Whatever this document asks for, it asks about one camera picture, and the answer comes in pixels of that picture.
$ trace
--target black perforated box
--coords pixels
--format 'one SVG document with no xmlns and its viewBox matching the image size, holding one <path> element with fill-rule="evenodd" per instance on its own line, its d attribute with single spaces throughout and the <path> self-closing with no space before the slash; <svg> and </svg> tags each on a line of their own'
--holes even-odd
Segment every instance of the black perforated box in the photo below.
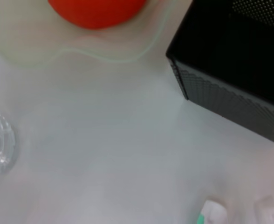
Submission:
<svg viewBox="0 0 274 224">
<path fill-rule="evenodd" d="M 167 57 L 186 99 L 274 141 L 274 0 L 194 0 Z"/>
</svg>

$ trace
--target white object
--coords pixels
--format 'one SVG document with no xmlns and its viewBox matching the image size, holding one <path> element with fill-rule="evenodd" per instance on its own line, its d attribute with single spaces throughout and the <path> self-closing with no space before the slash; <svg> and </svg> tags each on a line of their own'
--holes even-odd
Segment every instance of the white object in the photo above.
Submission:
<svg viewBox="0 0 274 224">
<path fill-rule="evenodd" d="M 131 21 L 92 31 L 65 21 L 47 0 L 0 0 L 0 54 L 22 66 L 40 65 L 65 51 L 132 61 L 157 40 L 174 2 L 148 0 Z"/>
<path fill-rule="evenodd" d="M 204 224 L 228 224 L 227 211 L 217 202 L 206 201 L 201 215 L 204 217 Z"/>
</svg>

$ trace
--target red ball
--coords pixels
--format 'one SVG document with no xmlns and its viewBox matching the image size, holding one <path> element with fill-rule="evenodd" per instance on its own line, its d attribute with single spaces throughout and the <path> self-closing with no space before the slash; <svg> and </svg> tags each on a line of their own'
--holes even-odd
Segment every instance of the red ball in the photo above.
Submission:
<svg viewBox="0 0 274 224">
<path fill-rule="evenodd" d="M 136 15 L 146 0 L 48 0 L 69 22 L 88 29 L 107 28 Z"/>
</svg>

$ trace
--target clear plastic dish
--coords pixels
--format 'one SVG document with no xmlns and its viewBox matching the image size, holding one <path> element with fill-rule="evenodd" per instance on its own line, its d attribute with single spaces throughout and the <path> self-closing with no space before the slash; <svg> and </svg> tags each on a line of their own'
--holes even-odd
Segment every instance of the clear plastic dish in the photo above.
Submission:
<svg viewBox="0 0 274 224">
<path fill-rule="evenodd" d="M 14 163 L 15 134 L 8 121 L 0 115 L 0 174 Z"/>
<path fill-rule="evenodd" d="M 49 62 L 65 51 L 127 62 L 157 40 L 176 0 L 148 0 L 122 25 L 92 31 L 62 19 L 47 0 L 0 0 L 0 54 L 21 66 Z"/>
</svg>

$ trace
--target white surface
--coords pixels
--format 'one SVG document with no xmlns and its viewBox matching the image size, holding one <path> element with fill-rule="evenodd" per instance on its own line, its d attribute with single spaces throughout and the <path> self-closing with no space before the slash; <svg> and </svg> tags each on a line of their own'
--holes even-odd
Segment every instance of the white surface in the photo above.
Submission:
<svg viewBox="0 0 274 224">
<path fill-rule="evenodd" d="M 192 224 L 207 197 L 254 224 L 274 195 L 274 143 L 184 100 L 164 56 L 188 3 L 139 61 L 0 59 L 0 110 L 20 156 L 0 176 L 0 224 Z"/>
</svg>

